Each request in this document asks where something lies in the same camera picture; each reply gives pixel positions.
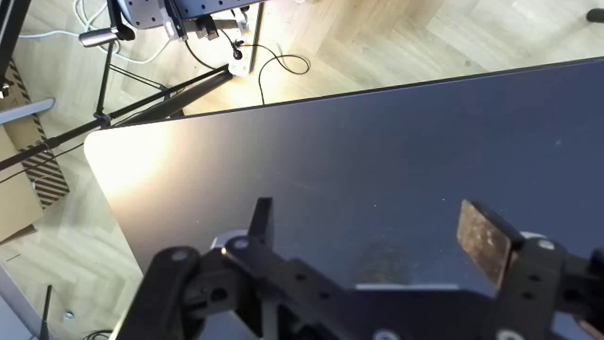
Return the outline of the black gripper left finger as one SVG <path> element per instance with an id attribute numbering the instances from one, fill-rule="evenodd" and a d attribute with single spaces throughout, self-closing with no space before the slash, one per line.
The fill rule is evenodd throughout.
<path id="1" fill-rule="evenodd" d="M 112 340 L 197 340 L 218 313 L 256 340 L 352 340 L 346 302 L 346 291 L 271 249 L 271 200 L 258 198 L 241 236 L 207 253 L 158 251 Z"/>

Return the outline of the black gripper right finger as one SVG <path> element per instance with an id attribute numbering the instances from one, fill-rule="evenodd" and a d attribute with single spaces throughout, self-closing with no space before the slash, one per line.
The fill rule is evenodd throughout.
<path id="1" fill-rule="evenodd" d="M 573 255 L 471 200 L 460 202 L 456 242 L 496 287 L 479 327 L 482 340 L 560 340 L 556 313 L 569 315 L 590 340 L 604 340 L 604 247 Z"/>

